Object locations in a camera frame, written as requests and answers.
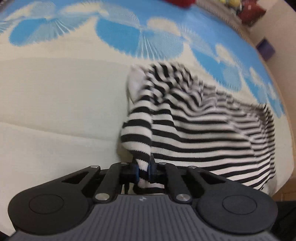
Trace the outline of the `black white striped shirt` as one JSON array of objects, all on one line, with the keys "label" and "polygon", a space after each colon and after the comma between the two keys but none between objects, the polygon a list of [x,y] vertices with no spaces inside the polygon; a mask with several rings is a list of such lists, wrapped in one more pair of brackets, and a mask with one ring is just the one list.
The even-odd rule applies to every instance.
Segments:
[{"label": "black white striped shirt", "polygon": [[275,177],[273,115],[192,76],[181,64],[133,66],[122,146],[139,166],[139,190],[161,191],[152,165],[197,166],[270,193]]}]

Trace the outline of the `purple box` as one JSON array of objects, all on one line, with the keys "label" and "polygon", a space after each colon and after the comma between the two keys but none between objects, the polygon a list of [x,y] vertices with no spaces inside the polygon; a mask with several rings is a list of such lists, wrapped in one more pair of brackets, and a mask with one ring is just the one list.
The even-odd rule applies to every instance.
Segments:
[{"label": "purple box", "polygon": [[275,54],[274,47],[272,46],[272,44],[270,44],[270,42],[266,38],[263,38],[256,45],[256,48],[265,61],[268,61]]}]

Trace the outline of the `blue cream patterned bedsheet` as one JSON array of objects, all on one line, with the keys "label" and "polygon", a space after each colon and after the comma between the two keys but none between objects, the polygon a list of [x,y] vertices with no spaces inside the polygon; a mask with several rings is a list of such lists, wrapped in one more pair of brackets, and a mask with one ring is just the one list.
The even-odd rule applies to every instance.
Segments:
[{"label": "blue cream patterned bedsheet", "polygon": [[217,6],[166,1],[5,1],[1,10],[1,231],[19,192],[132,162],[121,143],[133,66],[181,64],[246,104],[240,25]]}]

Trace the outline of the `dark red cushion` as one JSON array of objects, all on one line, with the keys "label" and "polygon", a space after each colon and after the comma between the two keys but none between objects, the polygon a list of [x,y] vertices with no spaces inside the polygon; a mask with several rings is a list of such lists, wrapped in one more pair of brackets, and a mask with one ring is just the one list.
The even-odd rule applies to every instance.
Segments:
[{"label": "dark red cushion", "polygon": [[258,5],[257,1],[242,1],[242,10],[238,17],[243,25],[252,27],[266,12],[267,10]]}]

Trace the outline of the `yellow bear plush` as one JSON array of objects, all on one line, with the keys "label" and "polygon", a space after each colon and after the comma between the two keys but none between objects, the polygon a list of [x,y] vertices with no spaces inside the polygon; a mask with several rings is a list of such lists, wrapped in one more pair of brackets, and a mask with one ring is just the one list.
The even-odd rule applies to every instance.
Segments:
[{"label": "yellow bear plush", "polygon": [[220,2],[232,9],[239,9],[241,7],[241,0],[220,0]]}]

